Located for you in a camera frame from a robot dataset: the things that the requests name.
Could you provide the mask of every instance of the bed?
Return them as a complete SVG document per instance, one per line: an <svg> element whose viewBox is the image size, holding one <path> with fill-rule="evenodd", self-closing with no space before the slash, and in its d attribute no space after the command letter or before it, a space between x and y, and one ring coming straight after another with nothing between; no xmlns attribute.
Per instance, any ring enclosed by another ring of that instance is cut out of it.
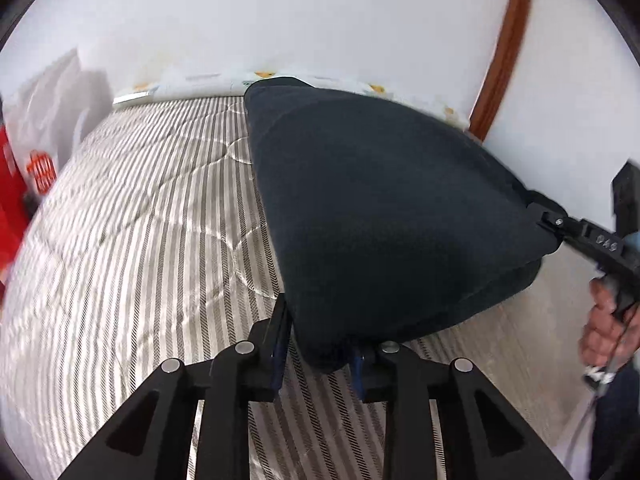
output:
<svg viewBox="0 0 640 480"><path fill-rule="evenodd" d="M573 348L592 273L561 249L517 297L409 345L475 361L553 446L582 393ZM164 359L212 358L281 290L242 97L115 111L65 167L14 266L0 333L7 442L34 480L56 478ZM319 374L294 341L280 398L250 407L252 478L380 478L384 424L345 369Z"/></svg>

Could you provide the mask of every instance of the metal bolt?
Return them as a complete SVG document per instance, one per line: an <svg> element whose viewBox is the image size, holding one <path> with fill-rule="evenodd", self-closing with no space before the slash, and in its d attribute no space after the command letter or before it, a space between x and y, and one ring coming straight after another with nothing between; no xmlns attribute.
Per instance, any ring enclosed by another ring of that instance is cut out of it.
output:
<svg viewBox="0 0 640 480"><path fill-rule="evenodd" d="M241 341L236 344L236 352L239 354L250 354L254 351L254 344L251 341Z"/></svg>
<svg viewBox="0 0 640 480"><path fill-rule="evenodd" d="M400 349L400 345L395 341L385 341L380 345L380 349L385 354L395 354Z"/></svg>
<svg viewBox="0 0 640 480"><path fill-rule="evenodd" d="M180 368L180 361L172 357L171 359L167 359L163 361L160 367L162 368L163 372L170 374L172 372L175 372L178 368Z"/></svg>
<svg viewBox="0 0 640 480"><path fill-rule="evenodd" d="M474 364L469 359L456 359L456 362L453 363L456 367L456 370L459 372L470 372L474 369Z"/></svg>

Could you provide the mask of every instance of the white wall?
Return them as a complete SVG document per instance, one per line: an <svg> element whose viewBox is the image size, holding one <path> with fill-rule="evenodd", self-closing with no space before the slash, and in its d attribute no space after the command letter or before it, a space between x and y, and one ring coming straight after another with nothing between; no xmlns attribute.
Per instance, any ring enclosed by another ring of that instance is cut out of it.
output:
<svg viewBox="0 0 640 480"><path fill-rule="evenodd" d="M66 50L113 89L166 70L295 70L440 96L466 116L507 0L37 0L0 53L0 91Z"/></svg>
<svg viewBox="0 0 640 480"><path fill-rule="evenodd" d="M611 179L640 162L640 68L596 0L533 0L485 146L570 214L613 227Z"/></svg>

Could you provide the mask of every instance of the red logo on bag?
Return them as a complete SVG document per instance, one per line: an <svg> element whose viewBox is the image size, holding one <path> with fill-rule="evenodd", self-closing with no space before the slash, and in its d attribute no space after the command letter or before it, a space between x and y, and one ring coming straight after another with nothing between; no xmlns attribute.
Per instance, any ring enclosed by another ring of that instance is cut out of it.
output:
<svg viewBox="0 0 640 480"><path fill-rule="evenodd" d="M30 153L31 160L27 164L27 173L29 173L36 181L38 193L44 195L51 189L56 181L56 168L53 166L53 160L46 152Z"/></svg>

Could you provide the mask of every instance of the white plastic bag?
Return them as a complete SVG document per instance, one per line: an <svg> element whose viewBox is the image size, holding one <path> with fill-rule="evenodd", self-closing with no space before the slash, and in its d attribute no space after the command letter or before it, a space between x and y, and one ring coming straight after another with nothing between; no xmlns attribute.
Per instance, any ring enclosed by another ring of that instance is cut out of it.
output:
<svg viewBox="0 0 640 480"><path fill-rule="evenodd" d="M106 76L83 71L74 49L4 102L15 160L37 200L80 142L110 113L112 101Z"/></svg>

